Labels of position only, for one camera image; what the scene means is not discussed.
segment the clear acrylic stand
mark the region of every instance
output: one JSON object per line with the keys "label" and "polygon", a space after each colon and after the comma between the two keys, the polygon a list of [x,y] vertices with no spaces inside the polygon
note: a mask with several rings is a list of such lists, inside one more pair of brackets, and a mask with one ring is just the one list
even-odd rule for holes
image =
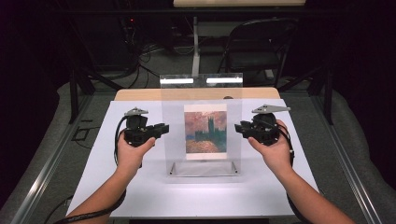
{"label": "clear acrylic stand", "polygon": [[[161,88],[163,122],[170,127],[164,136],[166,173],[179,177],[240,175],[241,137],[234,125],[242,118],[242,74],[161,76]],[[182,100],[174,100],[177,91],[167,91],[187,88],[199,90],[177,97]],[[213,88],[231,88],[233,99],[213,95],[202,100],[198,96],[198,91],[212,94]]]}

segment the dark background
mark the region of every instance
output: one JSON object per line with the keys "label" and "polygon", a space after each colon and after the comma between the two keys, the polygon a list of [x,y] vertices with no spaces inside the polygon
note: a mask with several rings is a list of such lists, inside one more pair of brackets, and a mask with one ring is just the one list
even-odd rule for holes
{"label": "dark background", "polygon": [[[110,0],[101,1],[101,4],[95,1],[98,8],[92,3],[84,5],[89,4],[87,1],[69,1],[68,5],[65,1],[60,2],[64,7],[75,8],[128,7],[115,6]],[[171,1],[155,3],[154,6],[146,1],[140,6],[171,6]],[[351,3],[308,0],[306,7],[343,8],[350,7]],[[73,66],[83,65],[103,71],[107,68],[134,69],[137,51],[125,44],[128,36],[122,31],[120,21],[114,18],[75,20],[77,29],[72,29],[64,17],[50,13],[56,8],[59,6],[54,2],[43,0],[0,3],[1,206],[17,185],[50,125],[59,101],[56,90],[68,82]],[[285,76],[301,76],[323,64],[339,30],[353,31],[350,41],[346,41],[337,54],[333,87],[348,101],[364,130],[373,163],[394,189],[395,11],[395,3],[376,1],[365,16],[347,28],[349,17],[341,20],[301,19],[285,65]],[[166,18],[163,24],[152,17],[141,21],[141,26],[147,28],[146,35],[168,48],[173,41],[170,25],[175,24],[175,18]]]}

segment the gray floor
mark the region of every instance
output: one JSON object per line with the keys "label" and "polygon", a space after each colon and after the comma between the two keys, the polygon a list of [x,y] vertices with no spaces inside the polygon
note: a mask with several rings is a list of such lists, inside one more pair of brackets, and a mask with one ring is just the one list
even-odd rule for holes
{"label": "gray floor", "polygon": [[[178,55],[166,51],[151,53],[145,66],[162,75],[190,74],[191,55]],[[203,55],[201,59],[201,73],[215,73],[219,65],[219,55]],[[135,75],[115,80],[124,87],[128,87]],[[17,220],[16,215],[25,214],[26,223],[43,223],[50,211],[65,198],[72,195],[78,185],[85,162],[90,153],[90,147],[95,140],[102,120],[105,116],[109,102],[114,99],[115,92],[100,82],[93,82],[97,92],[94,96],[81,95],[79,100],[86,105],[81,111],[76,125],[68,125],[70,118],[70,97],[68,84],[61,87],[58,92],[61,96],[56,115],[33,158],[28,170],[19,185],[8,199],[0,212],[1,223],[11,223]],[[159,88],[157,77],[141,71],[138,81],[132,88]],[[292,108],[290,115],[293,119],[297,133],[308,158],[314,178],[318,187],[330,201],[339,206],[357,223],[372,223],[368,215],[361,210],[357,193],[351,188],[351,180],[337,157],[336,146],[329,135],[323,117],[315,108],[313,97],[304,91],[306,83],[301,84],[293,92],[282,93],[282,98]],[[345,148],[356,173],[366,189],[367,195],[374,205],[382,223],[392,223],[396,220],[393,211],[396,211],[396,193],[386,185],[380,174],[371,164],[368,156],[368,147],[361,128],[347,107],[347,103],[338,94],[333,99],[334,129],[340,136],[342,146]],[[72,141],[77,129],[88,129],[84,141]],[[34,203],[30,203],[30,213],[23,213],[21,205],[26,204],[29,191],[40,176],[43,167],[49,164],[48,159],[53,156],[56,148],[62,147],[62,157],[59,163],[54,164],[49,182],[42,186],[43,190]],[[65,215],[66,207],[61,206],[53,214],[49,223]],[[270,223],[296,223],[295,217],[271,218]],[[127,220],[111,220],[109,223],[128,223]]]}

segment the white tabletop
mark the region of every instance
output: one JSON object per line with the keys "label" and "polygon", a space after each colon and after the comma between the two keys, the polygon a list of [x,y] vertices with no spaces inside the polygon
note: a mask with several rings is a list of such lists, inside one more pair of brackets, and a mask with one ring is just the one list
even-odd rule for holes
{"label": "white tabletop", "polygon": [[[285,105],[281,99],[244,99],[242,119],[251,120],[251,110],[263,104]],[[161,101],[111,102],[68,213],[115,171],[114,134],[123,113],[135,106],[148,110],[148,125],[162,122]],[[277,112],[275,115],[289,127],[295,150],[295,171],[314,189],[318,189],[289,112]],[[123,204],[111,214],[112,217],[249,218],[293,215],[285,190],[247,139],[242,139],[241,144],[242,174],[212,178],[168,176],[165,169],[165,138],[166,134],[157,139],[156,146],[146,154],[143,167],[129,184]],[[177,183],[178,180],[173,178],[193,179],[189,179],[191,183]]]}
{"label": "white tabletop", "polygon": [[174,0],[174,7],[296,7],[305,0]]}

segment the chair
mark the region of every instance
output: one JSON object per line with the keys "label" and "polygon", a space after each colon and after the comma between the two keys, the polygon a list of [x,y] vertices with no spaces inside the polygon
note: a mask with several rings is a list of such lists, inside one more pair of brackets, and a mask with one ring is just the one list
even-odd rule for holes
{"label": "chair", "polygon": [[297,22],[292,19],[255,20],[236,26],[228,38],[218,73],[224,61],[226,73],[276,70],[276,87],[296,29]]}

